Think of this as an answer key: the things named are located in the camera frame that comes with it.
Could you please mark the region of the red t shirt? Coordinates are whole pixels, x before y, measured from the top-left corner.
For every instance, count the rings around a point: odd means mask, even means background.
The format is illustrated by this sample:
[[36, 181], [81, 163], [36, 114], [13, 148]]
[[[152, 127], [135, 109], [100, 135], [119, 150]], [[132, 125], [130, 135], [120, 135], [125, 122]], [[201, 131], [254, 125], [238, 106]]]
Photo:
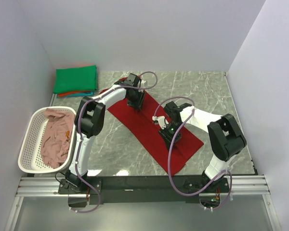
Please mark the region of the red t shirt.
[[[121, 100], [108, 108], [108, 111], [117, 118], [143, 145], [158, 164], [168, 171], [167, 146], [159, 134], [159, 127], [153, 123], [152, 116], [158, 102], [148, 93], [145, 93], [141, 110], [128, 106], [127, 99]], [[171, 152], [171, 174], [177, 174], [186, 162], [204, 145], [192, 132], [183, 127], [182, 137], [173, 146]]]

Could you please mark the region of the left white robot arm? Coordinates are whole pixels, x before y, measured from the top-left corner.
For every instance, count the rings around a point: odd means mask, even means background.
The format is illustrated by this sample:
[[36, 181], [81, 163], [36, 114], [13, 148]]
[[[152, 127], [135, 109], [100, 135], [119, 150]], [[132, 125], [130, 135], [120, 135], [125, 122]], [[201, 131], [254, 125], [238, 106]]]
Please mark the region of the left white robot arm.
[[83, 97], [75, 118], [76, 144], [71, 165], [65, 173], [62, 189], [82, 193], [90, 187], [86, 184], [88, 160], [94, 139], [102, 131], [105, 112], [119, 101], [127, 99], [139, 109], [145, 92], [141, 89], [141, 77], [129, 74], [127, 79], [115, 82], [112, 87], [95, 97]]

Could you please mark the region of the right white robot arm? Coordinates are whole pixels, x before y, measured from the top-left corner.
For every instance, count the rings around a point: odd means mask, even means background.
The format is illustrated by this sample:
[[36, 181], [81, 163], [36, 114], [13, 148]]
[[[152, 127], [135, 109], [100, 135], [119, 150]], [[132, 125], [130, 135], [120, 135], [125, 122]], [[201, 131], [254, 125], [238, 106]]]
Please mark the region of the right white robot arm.
[[202, 187], [197, 192], [212, 192], [218, 186], [218, 180], [227, 172], [230, 162], [246, 146], [247, 141], [236, 119], [231, 114], [216, 115], [197, 109], [190, 103], [177, 105], [171, 101], [164, 107], [165, 116], [157, 116], [154, 112], [152, 120], [160, 126], [159, 133], [168, 149], [167, 172], [171, 186], [179, 194], [183, 192], [174, 185], [171, 171], [171, 156], [175, 143], [181, 138], [180, 131], [185, 124], [205, 131], [210, 139], [212, 159], [202, 173]]

